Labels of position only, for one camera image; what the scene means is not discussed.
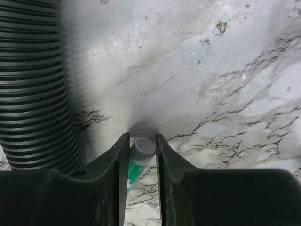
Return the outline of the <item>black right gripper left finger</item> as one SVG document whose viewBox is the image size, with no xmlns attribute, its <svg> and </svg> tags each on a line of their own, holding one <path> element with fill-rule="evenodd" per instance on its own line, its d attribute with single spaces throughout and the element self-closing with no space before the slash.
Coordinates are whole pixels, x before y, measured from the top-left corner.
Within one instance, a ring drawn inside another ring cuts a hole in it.
<svg viewBox="0 0 301 226">
<path fill-rule="evenodd" d="M 65 175 L 55 169 L 2 171 L 3 226 L 121 226 L 125 221 L 130 135 Z"/>
</svg>

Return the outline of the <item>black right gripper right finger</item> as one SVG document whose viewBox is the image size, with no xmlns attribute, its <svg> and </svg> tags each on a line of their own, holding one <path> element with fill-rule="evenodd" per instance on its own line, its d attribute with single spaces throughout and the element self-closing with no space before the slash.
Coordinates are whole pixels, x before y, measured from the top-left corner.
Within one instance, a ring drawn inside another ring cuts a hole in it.
<svg viewBox="0 0 301 226">
<path fill-rule="evenodd" d="M 301 186 L 283 169 L 199 169 L 156 136 L 164 226 L 298 226 Z"/>
</svg>

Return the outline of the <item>green white glue stick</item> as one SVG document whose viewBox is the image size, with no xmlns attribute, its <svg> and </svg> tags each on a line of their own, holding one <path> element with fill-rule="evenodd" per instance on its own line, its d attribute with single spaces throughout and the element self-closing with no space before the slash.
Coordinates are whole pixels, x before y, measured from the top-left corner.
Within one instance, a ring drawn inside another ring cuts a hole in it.
<svg viewBox="0 0 301 226">
<path fill-rule="evenodd" d="M 137 182 L 155 155 L 155 145 L 148 139 L 138 137 L 130 148 L 127 191 Z"/>
</svg>

